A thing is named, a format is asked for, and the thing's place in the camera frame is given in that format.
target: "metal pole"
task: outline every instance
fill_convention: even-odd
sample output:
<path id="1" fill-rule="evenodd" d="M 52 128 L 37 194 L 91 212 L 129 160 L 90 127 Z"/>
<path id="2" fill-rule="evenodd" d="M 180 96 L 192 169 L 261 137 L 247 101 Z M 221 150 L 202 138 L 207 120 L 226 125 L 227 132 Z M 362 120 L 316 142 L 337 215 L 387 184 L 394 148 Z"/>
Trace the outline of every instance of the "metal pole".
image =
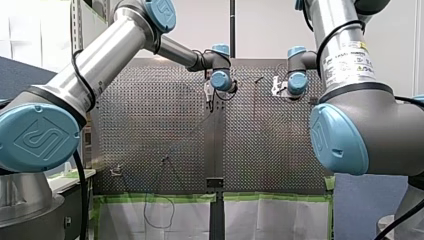
<path id="1" fill-rule="evenodd" d="M 236 57 L 236 0 L 230 0 L 230 57 Z"/>

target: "sticker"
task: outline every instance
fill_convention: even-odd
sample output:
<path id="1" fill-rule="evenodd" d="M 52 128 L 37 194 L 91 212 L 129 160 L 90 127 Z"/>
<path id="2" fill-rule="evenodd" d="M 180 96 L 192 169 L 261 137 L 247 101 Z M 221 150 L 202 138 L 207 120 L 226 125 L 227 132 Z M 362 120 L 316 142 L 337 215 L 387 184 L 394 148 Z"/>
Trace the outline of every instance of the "sticker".
<path id="1" fill-rule="evenodd" d="M 338 54 L 324 60 L 327 88 L 332 84 L 358 81 L 358 77 L 367 77 L 364 81 L 376 80 L 365 43 L 349 42 L 342 44 L 342 47 L 344 48 Z"/>

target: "cable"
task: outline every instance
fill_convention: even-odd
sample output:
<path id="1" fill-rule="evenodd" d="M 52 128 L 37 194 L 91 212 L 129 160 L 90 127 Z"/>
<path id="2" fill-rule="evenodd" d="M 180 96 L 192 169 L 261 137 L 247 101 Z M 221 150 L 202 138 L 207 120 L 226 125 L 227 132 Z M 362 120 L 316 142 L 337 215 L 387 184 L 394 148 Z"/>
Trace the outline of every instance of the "cable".
<path id="1" fill-rule="evenodd" d="M 0 100 L 0 109 L 3 109 L 12 101 L 12 99 Z"/>
<path id="2" fill-rule="evenodd" d="M 81 216 L 81 233 L 80 233 L 79 239 L 85 240 L 86 234 L 87 234 L 87 225 L 88 225 L 88 187 L 87 187 L 87 181 L 85 180 L 84 167 L 82 166 L 82 161 L 79 156 L 78 150 L 75 150 L 73 156 L 74 156 L 75 164 L 77 165 L 78 176 L 81 183 L 82 216 Z"/>
<path id="3" fill-rule="evenodd" d="M 406 221 L 408 218 L 412 217 L 417 212 L 421 211 L 424 208 L 424 199 L 421 200 L 415 207 L 413 207 L 411 210 L 403 214 L 400 218 L 396 219 L 394 222 L 392 222 L 389 226 L 387 226 L 383 231 L 381 231 L 380 234 L 375 237 L 374 240 L 383 240 L 385 236 L 392 231 L 395 227 L 399 226 L 399 224 Z"/>
<path id="4" fill-rule="evenodd" d="M 155 181 L 153 182 L 153 184 L 152 184 L 152 185 L 155 185 L 155 184 L 158 182 L 159 178 L 163 175 L 163 171 L 164 171 L 163 166 L 165 165 L 165 161 L 166 161 L 167 159 L 168 159 L 168 158 L 164 158 L 164 159 L 162 159 L 162 163 L 161 163 L 162 169 L 161 169 L 161 171 L 158 173 L 158 175 L 156 176 L 156 179 L 155 179 Z M 169 202 L 171 203 L 171 205 L 172 205 L 172 214 L 171 214 L 171 218 L 169 219 L 169 224 L 168 224 L 168 225 L 163 226 L 163 227 L 162 227 L 162 226 L 156 226 L 156 225 L 154 225 L 153 223 L 151 223 L 151 222 L 150 222 L 149 218 L 148 218 L 148 217 L 147 217 L 147 215 L 146 215 L 146 210 L 147 210 L 147 195 L 148 195 L 148 194 L 149 194 L 149 193 L 147 193 L 147 192 L 146 192 L 146 194 L 144 195 L 143 218 L 144 218 L 145 222 L 146 222 L 149 226 L 151 226 L 152 228 L 155 228 L 155 229 L 168 229 L 168 228 L 170 228 L 170 227 L 172 226 L 172 221 L 174 220 L 174 215 L 175 215 L 175 204 L 174 204 L 174 202 L 173 202 L 171 199 L 169 199 L 168 197 L 161 196 L 161 195 L 157 195 L 157 196 L 159 196 L 159 197 L 161 197 L 161 198 L 166 199 L 167 201 L 169 201 Z"/>
<path id="5" fill-rule="evenodd" d="M 305 18 L 306 25 L 308 25 L 309 30 L 314 31 L 314 27 L 312 27 L 311 22 L 308 19 L 308 14 L 306 12 L 306 0 L 303 0 L 303 18 Z"/>
<path id="6" fill-rule="evenodd" d="M 231 95 L 231 97 L 230 98 L 222 98 L 221 96 L 219 96 L 219 94 L 216 92 L 216 89 L 215 89 L 215 91 L 214 91 L 214 95 L 216 94 L 216 96 L 221 100 L 221 101 L 224 101 L 224 102 L 228 102 L 228 101 L 230 101 L 231 99 L 233 99 L 235 96 L 236 96 L 236 94 L 237 94 L 237 92 L 235 92 L 233 95 Z"/>
<path id="7" fill-rule="evenodd" d="M 418 101 L 418 100 L 415 100 L 415 99 L 412 99 L 412 98 L 395 96 L 395 99 L 396 100 L 399 100 L 399 101 L 409 102 L 411 104 L 414 104 L 414 105 L 417 105 L 419 107 L 424 108 L 424 103 L 423 102 Z M 393 229 L 395 229 L 401 223 L 405 222 L 410 217 L 412 217 L 413 215 L 415 215 L 416 213 L 418 213 L 419 211 L 421 211 L 423 208 L 424 208 L 424 199 L 421 200 L 421 202 L 419 202 L 417 205 L 415 205 L 415 207 L 413 207 L 408 212 L 406 212 L 405 214 L 403 214 L 400 218 L 396 219 L 389 226 L 387 226 L 383 231 L 381 231 L 380 234 L 377 235 L 377 237 L 375 237 L 374 240 L 383 240 L 385 238 L 385 236 L 389 232 L 391 232 Z"/>
<path id="8" fill-rule="evenodd" d="M 70 4 L 70 20 L 69 20 L 69 30 L 70 30 L 70 36 L 71 36 L 71 43 L 74 41 L 74 36 L 73 36 L 73 32 L 72 32 L 72 3 Z M 90 107 L 88 108 L 87 112 L 91 111 L 94 106 L 96 105 L 96 94 L 94 93 L 93 89 L 91 88 L 90 84 L 88 84 L 87 80 L 85 80 L 85 78 L 81 75 L 78 66 L 76 64 L 76 57 L 78 54 L 80 54 L 83 50 L 77 50 L 75 52 L 72 53 L 72 58 L 71 58 L 71 63 L 72 66 L 74 67 L 74 72 L 75 72 L 75 76 L 77 77 L 78 81 L 82 82 L 84 84 L 84 86 L 87 88 L 87 90 L 89 91 L 90 95 L 91 95 L 91 102 L 90 102 Z"/>
<path id="9" fill-rule="evenodd" d="M 354 24 L 360 24 L 362 27 L 362 31 L 365 31 L 365 23 L 361 20 L 353 20 L 346 22 L 336 28 L 333 29 L 333 31 L 328 34 L 324 40 L 322 41 L 321 45 L 319 46 L 318 52 L 317 52 L 317 72 L 318 76 L 321 77 L 321 55 L 324 52 L 325 47 L 327 44 L 333 39 L 333 37 L 339 32 L 339 30 L 343 29 L 344 27 L 354 25 Z"/>
<path id="10" fill-rule="evenodd" d="M 91 95 L 91 103 L 90 103 L 90 107 L 88 108 L 87 112 L 91 111 L 94 106 L 96 105 L 96 94 L 94 94 L 93 89 L 91 88 L 90 84 L 87 82 L 87 80 L 85 80 L 85 78 L 81 75 L 77 63 L 76 63 L 76 57 L 78 54 L 80 54 L 83 50 L 77 50 L 72 54 L 72 66 L 74 67 L 74 71 L 75 71 L 75 76 L 77 77 L 77 79 L 82 82 L 84 84 L 84 86 L 87 88 L 87 90 L 90 92 Z"/>
<path id="11" fill-rule="evenodd" d="M 416 99 L 407 98 L 407 97 L 400 97 L 400 96 L 395 96 L 395 99 L 399 100 L 399 101 L 409 102 L 409 103 L 412 103 L 414 105 L 417 105 L 419 107 L 424 108 L 424 103 L 419 101 L 419 100 L 416 100 Z"/>
<path id="12" fill-rule="evenodd" d="M 160 179 L 160 177 L 162 176 L 162 174 L 163 174 L 163 172 L 164 172 L 164 166 L 165 166 L 165 163 L 169 163 L 170 165 L 171 165 L 171 168 L 172 168 L 172 172 L 175 174 L 175 177 L 177 178 L 177 180 L 178 180 L 178 182 L 180 183 L 180 185 L 181 186 L 184 186 L 184 184 L 183 184 L 183 182 L 181 181 L 181 179 L 180 179 L 180 177 L 178 176 L 178 174 L 177 174 L 177 172 L 176 172 L 176 170 L 175 170 L 175 167 L 174 167 L 174 165 L 172 164 L 172 162 L 171 162 L 171 159 L 170 159 L 170 157 L 169 157 L 169 155 L 171 155 L 175 150 L 177 150 L 184 142 L 185 142 L 185 140 L 187 139 L 187 138 L 189 138 L 189 137 L 191 137 L 191 135 L 193 134 L 193 133 L 195 133 L 202 125 L 203 125 L 203 123 L 207 120 L 207 119 L 209 119 L 209 117 L 210 116 L 212 116 L 212 114 L 209 114 L 206 118 L 204 118 L 202 121 L 200 121 L 197 125 L 196 125 L 196 127 L 195 128 L 193 128 L 185 137 L 183 137 L 180 141 L 178 141 L 178 142 L 176 142 L 175 144 L 172 144 L 171 146 L 169 146 L 169 148 L 168 148 L 168 153 L 167 153 L 167 155 L 164 157 L 164 158 L 162 158 L 162 162 L 161 162 L 161 170 L 160 170 L 160 172 L 156 175 L 156 177 L 155 177 L 155 180 L 153 181 L 153 184 L 152 185 L 156 185 L 157 183 L 158 183 L 158 181 L 159 181 L 159 179 Z M 166 199 L 167 201 L 169 201 L 171 204 L 172 204 L 172 214 L 171 214 L 171 218 L 170 218 L 170 220 L 169 220 L 169 224 L 167 225 L 167 226 L 156 226 L 156 225 L 153 225 L 151 222 L 150 222 L 150 220 L 148 219 L 148 217 L 147 217 L 147 215 L 146 215 L 146 209 L 147 209 L 147 195 L 148 195 L 148 193 L 146 193 L 145 195 L 144 195 L 144 201 L 145 201 L 145 204 L 144 204 L 144 213 L 143 213 L 143 217 L 144 217 L 144 220 L 146 221 L 146 223 L 149 225 L 149 226 L 151 226 L 151 227 L 153 227 L 153 228 L 156 228 L 156 229 L 168 229 L 168 228 L 170 228 L 171 226 L 172 226 L 172 221 L 173 221 L 173 218 L 174 218 L 174 215 L 175 215 L 175 204 L 174 204 L 174 202 L 171 200 L 171 199 L 169 199 L 169 198 L 167 198 L 167 197 L 165 197 L 165 196 L 162 196 L 162 195 L 157 195 L 157 196 L 159 196 L 159 197 L 161 197 L 161 198 L 164 198 L 164 199 Z"/>
<path id="13" fill-rule="evenodd" d="M 208 105 L 209 105 L 209 112 L 210 112 L 210 113 L 213 113 L 213 110 L 214 110 L 214 104 L 215 104 L 215 91 L 216 91 L 216 90 L 214 90 L 214 91 L 213 91 L 213 94 L 212 94 L 212 101 L 208 103 Z"/>

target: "gray panel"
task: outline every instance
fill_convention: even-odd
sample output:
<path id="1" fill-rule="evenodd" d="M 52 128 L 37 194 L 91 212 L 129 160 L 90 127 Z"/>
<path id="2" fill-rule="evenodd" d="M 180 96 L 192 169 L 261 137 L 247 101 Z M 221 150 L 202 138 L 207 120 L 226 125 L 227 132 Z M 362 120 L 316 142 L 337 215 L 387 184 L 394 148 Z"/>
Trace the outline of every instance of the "gray panel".
<path id="1" fill-rule="evenodd" d="M 215 154 L 216 163 L 224 163 L 226 191 L 324 192 L 325 170 L 313 155 L 308 132 L 308 101 L 320 96 L 321 84 L 316 75 L 309 75 L 309 92 L 297 103 L 272 97 L 275 67 L 285 63 L 233 61 L 239 91 L 224 105 L 224 157 Z M 283 67 L 279 72 L 285 74 Z M 259 77 L 264 78 L 255 84 Z M 205 148 L 217 146 L 206 146 L 205 139 L 213 137 L 206 126 L 192 132 L 208 114 L 202 79 L 203 73 L 152 59 L 135 59 L 118 76 L 93 116 L 97 194 L 206 191 Z M 186 140 L 169 155 L 174 172 L 169 163 L 162 166 L 161 159 L 181 139 Z M 110 170 L 118 164 L 122 176 L 112 177 Z"/>
<path id="2" fill-rule="evenodd" d="M 287 102 L 271 94 L 275 66 L 282 65 L 283 78 L 286 61 L 258 62 L 242 61 L 232 70 L 240 90 L 227 107 L 225 191 L 323 193 L 325 169 L 314 157 L 308 129 L 308 102 L 321 95 L 321 81 L 309 73 L 307 95 Z"/>

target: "blue cap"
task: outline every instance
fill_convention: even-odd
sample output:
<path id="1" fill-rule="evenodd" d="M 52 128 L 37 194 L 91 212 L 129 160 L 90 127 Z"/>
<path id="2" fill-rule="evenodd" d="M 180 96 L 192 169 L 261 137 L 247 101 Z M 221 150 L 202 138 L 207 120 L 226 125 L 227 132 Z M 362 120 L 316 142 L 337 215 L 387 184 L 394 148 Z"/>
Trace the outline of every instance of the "blue cap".
<path id="1" fill-rule="evenodd" d="M 287 52 L 287 57 L 288 57 L 288 58 L 291 58 L 291 57 L 293 57 L 294 55 L 299 54 L 299 53 L 303 53 L 303 52 L 306 52 L 306 48 L 305 48 L 305 47 L 303 47 L 303 46 L 296 46 L 296 47 L 292 47 L 292 48 L 290 48 L 290 49 L 289 49 L 289 51 Z"/>
<path id="2" fill-rule="evenodd" d="M 79 127 L 51 104 L 26 104 L 0 115 L 0 167 L 42 172 L 66 162 L 79 143 Z"/>
<path id="3" fill-rule="evenodd" d="M 295 72 L 290 75 L 287 90 L 290 94 L 298 96 L 306 91 L 308 78 L 303 72 Z"/>
<path id="4" fill-rule="evenodd" d="M 146 0 L 146 11 L 162 33 L 169 33 L 175 28 L 177 16 L 171 0 Z"/>
<path id="5" fill-rule="evenodd" d="M 225 54 L 227 56 L 230 55 L 230 47 L 227 44 L 223 44 L 223 43 L 215 44 L 212 46 L 212 50 Z"/>
<path id="6" fill-rule="evenodd" d="M 414 97 L 415 100 L 418 100 L 420 102 L 424 102 L 424 95 L 417 95 Z"/>
<path id="7" fill-rule="evenodd" d="M 228 76 L 228 74 L 226 72 L 218 70 L 218 71 L 214 71 L 212 73 L 211 85 L 216 90 L 228 91 L 228 90 L 231 89 L 231 86 L 233 84 L 230 80 L 230 77 Z"/>
<path id="8" fill-rule="evenodd" d="M 303 10 L 303 0 L 296 0 L 296 4 L 294 6 L 294 9 L 296 9 L 298 11 L 302 11 Z"/>
<path id="9" fill-rule="evenodd" d="M 361 134 L 340 109 L 327 103 L 316 106 L 309 127 L 315 156 L 324 167 L 353 175 L 368 171 L 368 151 Z"/>

